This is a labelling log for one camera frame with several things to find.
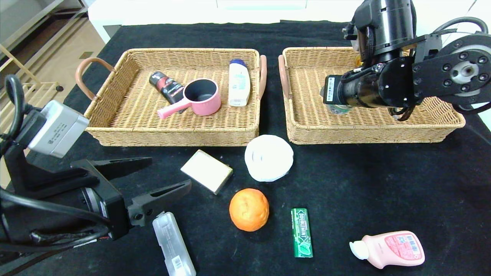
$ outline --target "bottle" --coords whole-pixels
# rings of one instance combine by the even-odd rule
[[[361,241],[350,242],[351,252],[378,269],[386,265],[417,266],[425,261],[418,237],[409,231],[397,231],[377,236],[365,235]]]
[[[242,59],[233,59],[228,66],[228,104],[243,107],[249,100],[250,78]]]
[[[160,71],[154,72],[148,81],[171,105],[179,102],[184,97],[184,86]]]

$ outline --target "green gum pack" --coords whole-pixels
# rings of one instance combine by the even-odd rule
[[[293,251],[296,258],[312,258],[312,243],[310,225],[305,208],[292,209]]]

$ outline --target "tangerine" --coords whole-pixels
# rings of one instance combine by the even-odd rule
[[[270,205],[260,190],[247,188],[233,196],[228,211],[237,228],[253,232],[266,224]]]

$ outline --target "white flip cap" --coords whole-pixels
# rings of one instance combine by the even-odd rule
[[[287,174],[292,167],[293,150],[278,136],[261,135],[245,148],[245,164],[256,181],[272,182]]]
[[[351,252],[360,260],[366,260],[370,256],[368,246],[364,241],[350,242]]]

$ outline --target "pink lotion bottle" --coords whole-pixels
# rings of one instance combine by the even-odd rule
[[[350,248],[358,259],[379,269],[386,265],[417,266],[425,261],[423,247],[410,231],[365,235],[361,241],[350,242]]]

